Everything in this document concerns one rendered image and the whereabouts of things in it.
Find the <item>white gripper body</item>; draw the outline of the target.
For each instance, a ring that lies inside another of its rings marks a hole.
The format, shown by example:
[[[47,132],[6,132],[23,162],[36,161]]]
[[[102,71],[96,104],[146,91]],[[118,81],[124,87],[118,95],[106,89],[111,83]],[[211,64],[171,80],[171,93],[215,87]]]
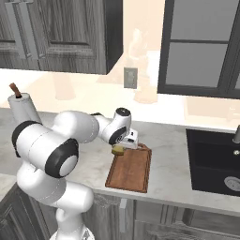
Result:
[[[137,140],[126,139],[126,140],[120,142],[119,144],[128,149],[137,149],[138,148]]]

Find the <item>yellow green sponge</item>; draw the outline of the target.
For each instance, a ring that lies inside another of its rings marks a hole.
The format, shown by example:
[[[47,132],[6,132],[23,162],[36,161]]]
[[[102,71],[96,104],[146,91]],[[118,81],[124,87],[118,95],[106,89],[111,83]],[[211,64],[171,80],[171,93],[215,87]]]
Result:
[[[123,156],[124,151],[125,151],[124,147],[119,144],[116,144],[112,147],[112,153],[116,156]]]

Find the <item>brown wooden cutting board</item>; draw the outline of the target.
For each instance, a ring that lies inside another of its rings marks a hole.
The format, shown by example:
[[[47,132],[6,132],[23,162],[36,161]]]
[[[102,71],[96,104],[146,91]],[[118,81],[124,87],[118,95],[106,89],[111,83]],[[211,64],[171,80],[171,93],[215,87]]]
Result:
[[[123,156],[115,156],[105,187],[146,193],[151,156],[152,150],[142,143],[135,150],[126,149]]]

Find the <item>grey wood lower cupboard door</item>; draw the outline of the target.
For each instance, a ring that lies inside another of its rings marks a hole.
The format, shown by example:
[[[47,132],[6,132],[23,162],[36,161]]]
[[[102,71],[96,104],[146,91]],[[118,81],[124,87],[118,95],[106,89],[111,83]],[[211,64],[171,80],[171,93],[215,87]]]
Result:
[[[134,240],[189,240],[185,227],[193,214],[189,208],[136,201]]]
[[[0,240],[50,240],[57,231],[55,212],[14,184],[0,201]]]
[[[119,231],[120,197],[95,194],[94,203],[89,211],[82,214],[84,223],[95,236],[95,240],[133,240],[134,201],[127,199],[126,232]]]

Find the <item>grey wood cupboard door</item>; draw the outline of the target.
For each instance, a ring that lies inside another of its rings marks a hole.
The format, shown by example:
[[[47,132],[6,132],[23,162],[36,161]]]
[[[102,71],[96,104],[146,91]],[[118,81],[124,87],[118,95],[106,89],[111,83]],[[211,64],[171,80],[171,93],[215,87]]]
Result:
[[[103,10],[98,0],[35,0],[45,71],[104,74]]]
[[[120,197],[95,194],[94,203],[89,211],[82,214],[84,223],[95,236],[95,240],[133,240],[134,201],[127,199],[126,232],[119,231]]]
[[[193,214],[189,208],[136,201],[134,240],[189,240],[185,227]]]
[[[16,15],[22,33],[24,47],[27,50],[26,59],[20,58],[15,43],[5,6],[5,3],[9,2],[17,2]],[[23,17],[19,6],[20,3],[21,0],[0,0],[0,68],[38,70],[38,61],[31,57],[29,50],[23,25]]]
[[[50,240],[57,231],[55,212],[14,184],[0,201],[0,240]]]

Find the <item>black sink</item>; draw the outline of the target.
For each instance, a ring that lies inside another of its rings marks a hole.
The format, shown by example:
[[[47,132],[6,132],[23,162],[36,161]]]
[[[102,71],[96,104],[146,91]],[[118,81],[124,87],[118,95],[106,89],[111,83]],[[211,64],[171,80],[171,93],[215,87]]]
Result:
[[[232,133],[186,129],[194,190],[240,197],[240,143]]]

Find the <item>grey tap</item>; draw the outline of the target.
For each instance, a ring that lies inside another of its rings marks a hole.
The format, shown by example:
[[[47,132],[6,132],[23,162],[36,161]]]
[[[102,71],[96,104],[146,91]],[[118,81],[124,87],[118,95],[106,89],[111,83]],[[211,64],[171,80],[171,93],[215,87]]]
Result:
[[[235,134],[233,136],[232,141],[234,143],[240,143],[240,125],[237,127],[237,130],[236,130],[236,132],[235,132]]]

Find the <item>white paper towel roll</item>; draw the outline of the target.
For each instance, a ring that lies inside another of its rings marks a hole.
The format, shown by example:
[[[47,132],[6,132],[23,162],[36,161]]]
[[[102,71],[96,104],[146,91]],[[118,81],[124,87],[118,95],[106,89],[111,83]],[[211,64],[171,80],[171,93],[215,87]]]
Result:
[[[36,121],[38,123],[41,122],[36,107],[29,94],[22,93],[20,98],[16,98],[12,95],[7,101],[17,124],[28,120]]]

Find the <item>grey wood lower cupboard panel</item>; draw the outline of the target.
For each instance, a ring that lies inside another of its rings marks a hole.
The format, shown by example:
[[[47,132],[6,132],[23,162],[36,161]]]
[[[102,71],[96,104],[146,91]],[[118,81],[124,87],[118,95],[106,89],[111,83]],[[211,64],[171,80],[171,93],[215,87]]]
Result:
[[[240,237],[240,217],[186,209],[183,221],[190,227]]]

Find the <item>grey wood upper cupboard door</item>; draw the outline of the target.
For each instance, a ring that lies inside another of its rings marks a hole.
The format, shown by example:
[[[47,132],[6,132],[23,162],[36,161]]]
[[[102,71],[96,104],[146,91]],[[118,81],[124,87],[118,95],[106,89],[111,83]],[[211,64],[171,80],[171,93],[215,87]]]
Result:
[[[35,0],[45,71],[104,74],[103,10],[98,0]]]
[[[15,43],[5,6],[5,3],[9,2],[17,2],[16,15],[22,33],[24,47],[27,50],[26,59],[20,58]],[[38,70],[38,61],[31,57],[29,50],[23,25],[23,17],[19,6],[20,3],[21,0],[0,0],[0,68]]]

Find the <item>dark framed glass cupboard door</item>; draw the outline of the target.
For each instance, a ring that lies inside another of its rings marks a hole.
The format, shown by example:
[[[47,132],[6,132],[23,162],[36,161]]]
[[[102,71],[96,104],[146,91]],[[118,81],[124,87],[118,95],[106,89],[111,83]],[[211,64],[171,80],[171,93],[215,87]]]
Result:
[[[157,91],[240,99],[240,0],[165,0]]]

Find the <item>brown paper towel holder rod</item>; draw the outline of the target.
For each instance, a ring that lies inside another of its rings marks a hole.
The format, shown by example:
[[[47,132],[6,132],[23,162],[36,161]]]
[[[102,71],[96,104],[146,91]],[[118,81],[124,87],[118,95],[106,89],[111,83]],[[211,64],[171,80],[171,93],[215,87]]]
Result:
[[[22,97],[21,92],[19,91],[18,87],[16,86],[16,84],[14,82],[11,83],[9,85],[9,87],[14,92],[16,98],[21,98]]]

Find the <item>grey wall outlet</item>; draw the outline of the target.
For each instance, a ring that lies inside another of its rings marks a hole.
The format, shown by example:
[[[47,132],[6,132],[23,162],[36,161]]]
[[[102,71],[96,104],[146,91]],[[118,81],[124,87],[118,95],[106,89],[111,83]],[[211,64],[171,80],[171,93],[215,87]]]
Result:
[[[124,68],[124,87],[136,89],[138,79],[138,69],[135,67]]]

